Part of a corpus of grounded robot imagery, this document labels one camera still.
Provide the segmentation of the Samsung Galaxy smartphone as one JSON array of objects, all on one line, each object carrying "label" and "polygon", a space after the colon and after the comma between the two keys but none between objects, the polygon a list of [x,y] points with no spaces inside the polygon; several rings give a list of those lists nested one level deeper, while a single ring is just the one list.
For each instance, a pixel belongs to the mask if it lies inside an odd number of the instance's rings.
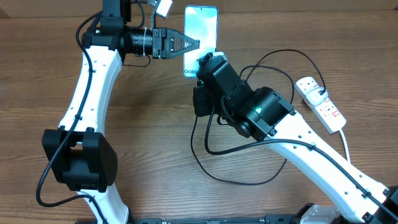
[{"label": "Samsung Galaxy smartphone", "polygon": [[218,8],[215,6],[186,6],[184,12],[184,34],[200,42],[199,48],[183,56],[183,75],[196,77],[198,59],[216,51],[218,37]]}]

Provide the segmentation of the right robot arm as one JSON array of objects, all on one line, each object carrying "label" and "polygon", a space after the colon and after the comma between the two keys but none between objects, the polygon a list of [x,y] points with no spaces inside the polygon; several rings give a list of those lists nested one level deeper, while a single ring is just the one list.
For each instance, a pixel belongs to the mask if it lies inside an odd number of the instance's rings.
[{"label": "right robot arm", "polygon": [[316,184],[349,223],[397,223],[397,187],[386,187],[355,168],[269,87],[253,90],[222,54],[199,58],[193,103],[199,117],[214,114],[254,142],[223,154],[267,145]]}]

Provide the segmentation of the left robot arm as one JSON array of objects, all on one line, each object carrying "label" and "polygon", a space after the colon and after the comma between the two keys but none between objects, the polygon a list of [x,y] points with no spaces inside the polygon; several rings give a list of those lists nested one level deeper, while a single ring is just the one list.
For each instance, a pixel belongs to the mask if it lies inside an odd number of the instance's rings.
[{"label": "left robot arm", "polygon": [[132,223],[130,209],[116,188],[118,157],[107,142],[104,124],[116,77],[127,54],[171,59],[199,48],[181,32],[151,24],[131,25],[130,0],[104,0],[100,12],[78,28],[83,53],[76,89],[57,129],[47,129],[42,145],[49,160],[45,171],[83,198],[96,223]]}]

